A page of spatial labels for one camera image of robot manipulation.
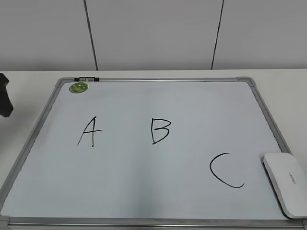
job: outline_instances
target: white wall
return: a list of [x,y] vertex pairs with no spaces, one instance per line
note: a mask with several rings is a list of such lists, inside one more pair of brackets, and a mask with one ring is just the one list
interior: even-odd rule
[[[99,70],[210,69],[223,0],[86,0]],[[306,0],[224,0],[213,69],[307,68]],[[83,0],[0,0],[0,71],[95,70]]]
[[1,0],[5,70],[95,70],[83,1]]
[[222,0],[87,0],[99,70],[210,69]]
[[306,26],[306,0],[225,0],[213,68],[307,68]]

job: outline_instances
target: black marker writing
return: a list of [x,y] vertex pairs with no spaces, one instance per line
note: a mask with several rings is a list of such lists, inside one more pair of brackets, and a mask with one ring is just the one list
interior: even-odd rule
[[[155,128],[154,130],[159,130],[159,129],[165,129],[167,131],[167,133],[165,134],[164,137],[162,137],[160,140],[155,141],[154,140],[154,130],[153,130],[153,125],[154,125],[154,121],[166,121],[168,122],[168,124],[166,126],[160,127],[160,128]],[[151,131],[152,131],[152,138],[153,138],[153,145],[158,143],[159,141],[163,140],[164,138],[166,138],[169,134],[169,129],[166,127],[169,127],[172,123],[168,120],[164,120],[164,119],[152,119],[152,126],[151,126]]]
[[[94,117],[92,118],[92,120],[86,125],[86,127],[85,127],[85,129],[84,129],[84,131],[83,131],[83,133],[82,133],[82,135],[81,135],[81,137],[80,137],[80,140],[79,140],[77,146],[80,144],[80,141],[81,141],[81,139],[82,139],[82,137],[83,137],[83,134],[85,134],[85,133],[92,133],[92,147],[94,147],[94,132],[103,131],[103,129],[94,130],[94,129],[95,129],[95,123],[96,123],[96,117],[97,117],[97,116],[94,116]],[[93,130],[92,130],[92,131],[87,131],[87,132],[86,132],[87,127],[88,127],[91,123],[93,123]]]
[[212,163],[213,163],[213,161],[215,161],[218,157],[223,156],[223,155],[225,155],[225,154],[229,154],[229,152],[225,152],[225,153],[219,154],[219,155],[217,155],[216,157],[214,157],[214,158],[212,159],[212,161],[210,162],[210,171],[212,172],[212,174],[213,174],[219,181],[223,182],[224,184],[226,184],[226,185],[228,185],[228,186],[230,186],[230,187],[232,187],[232,188],[241,188],[241,187],[243,187],[243,185],[244,185],[245,183],[243,183],[243,184],[240,185],[240,186],[232,186],[232,185],[226,183],[225,181],[223,181],[221,178],[219,178],[219,177],[213,172],[213,170],[212,170]]

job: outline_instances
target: black object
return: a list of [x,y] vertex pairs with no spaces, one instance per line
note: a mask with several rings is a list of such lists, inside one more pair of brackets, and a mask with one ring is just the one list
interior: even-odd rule
[[12,103],[6,91],[6,85],[8,83],[9,80],[3,73],[0,73],[0,115],[4,117],[9,117],[13,111]]

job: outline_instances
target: green round sticker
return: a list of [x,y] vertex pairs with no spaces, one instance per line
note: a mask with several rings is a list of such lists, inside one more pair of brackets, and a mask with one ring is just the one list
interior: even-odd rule
[[87,89],[88,89],[88,84],[84,82],[77,82],[69,87],[69,91],[72,93],[82,93]]

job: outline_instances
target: white table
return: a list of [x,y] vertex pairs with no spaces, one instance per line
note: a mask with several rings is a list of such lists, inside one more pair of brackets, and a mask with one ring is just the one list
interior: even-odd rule
[[62,77],[186,78],[252,77],[292,153],[307,173],[307,69],[4,72],[14,106],[0,118],[0,186],[26,142],[54,85]]

